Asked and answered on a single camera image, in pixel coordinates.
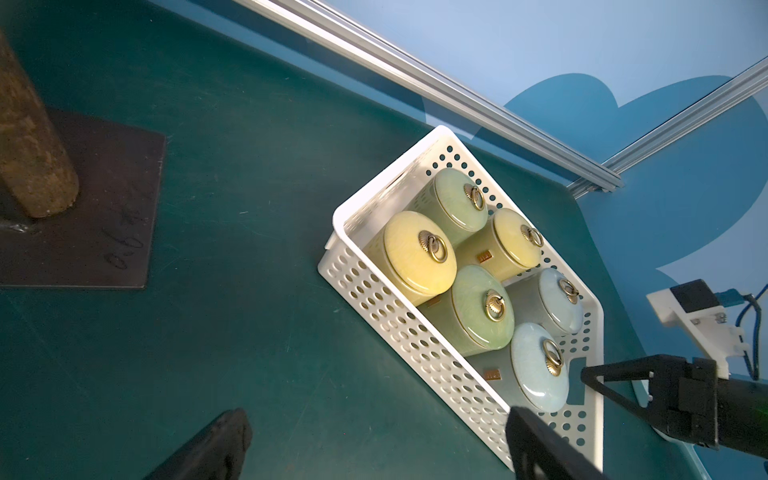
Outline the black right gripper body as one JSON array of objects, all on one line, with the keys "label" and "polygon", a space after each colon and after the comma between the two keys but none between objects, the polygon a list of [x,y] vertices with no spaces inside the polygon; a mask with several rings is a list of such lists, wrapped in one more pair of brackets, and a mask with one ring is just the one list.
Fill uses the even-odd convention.
[{"label": "black right gripper body", "polygon": [[671,438],[717,448],[716,362],[656,355],[650,371],[649,423]]}]

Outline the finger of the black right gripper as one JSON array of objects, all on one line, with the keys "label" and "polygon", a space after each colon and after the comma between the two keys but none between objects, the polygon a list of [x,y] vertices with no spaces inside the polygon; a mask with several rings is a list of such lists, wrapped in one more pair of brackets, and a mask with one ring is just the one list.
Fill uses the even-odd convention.
[{"label": "finger of the black right gripper", "polygon": [[589,366],[582,369],[580,379],[584,385],[611,400],[636,418],[651,425],[653,415],[646,407],[631,402],[627,397],[608,386],[609,382],[650,380],[654,366],[652,357],[627,360],[611,364]]}]

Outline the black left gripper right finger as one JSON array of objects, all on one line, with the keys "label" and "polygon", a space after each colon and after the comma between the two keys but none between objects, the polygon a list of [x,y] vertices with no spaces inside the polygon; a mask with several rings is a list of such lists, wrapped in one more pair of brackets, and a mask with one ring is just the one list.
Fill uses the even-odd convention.
[{"label": "black left gripper right finger", "polygon": [[510,408],[505,434],[517,479],[607,479],[584,455],[525,407]]}]

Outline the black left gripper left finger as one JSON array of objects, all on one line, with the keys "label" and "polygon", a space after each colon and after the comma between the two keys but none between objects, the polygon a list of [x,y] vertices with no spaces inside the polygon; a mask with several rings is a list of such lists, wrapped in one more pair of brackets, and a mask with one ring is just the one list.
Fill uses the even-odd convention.
[{"label": "black left gripper left finger", "polygon": [[239,479],[252,437],[253,430],[245,410],[227,410],[145,476],[145,479]]}]

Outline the blue tea canister front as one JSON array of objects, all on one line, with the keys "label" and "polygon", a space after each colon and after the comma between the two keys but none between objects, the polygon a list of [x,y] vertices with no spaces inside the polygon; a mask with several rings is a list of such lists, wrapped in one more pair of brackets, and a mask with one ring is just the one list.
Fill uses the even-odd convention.
[{"label": "blue tea canister front", "polygon": [[553,337],[535,323],[515,327],[510,343],[469,363],[511,407],[553,413],[569,394],[568,367]]}]

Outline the green tea canister front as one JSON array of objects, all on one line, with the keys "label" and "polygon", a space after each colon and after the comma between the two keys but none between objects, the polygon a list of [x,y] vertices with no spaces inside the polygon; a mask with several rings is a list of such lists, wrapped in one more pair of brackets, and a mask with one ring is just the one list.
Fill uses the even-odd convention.
[{"label": "green tea canister front", "polygon": [[420,305],[419,311],[464,357],[504,348],[515,330],[504,286],[478,265],[460,268],[451,288]]}]

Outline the yellow tea canister front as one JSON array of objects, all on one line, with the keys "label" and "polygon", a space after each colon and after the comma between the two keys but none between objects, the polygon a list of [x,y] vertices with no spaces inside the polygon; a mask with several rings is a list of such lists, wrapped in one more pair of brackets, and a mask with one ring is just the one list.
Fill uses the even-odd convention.
[{"label": "yellow tea canister front", "polygon": [[363,252],[415,306],[449,290],[457,274],[447,235],[427,216],[414,211],[395,214]]}]

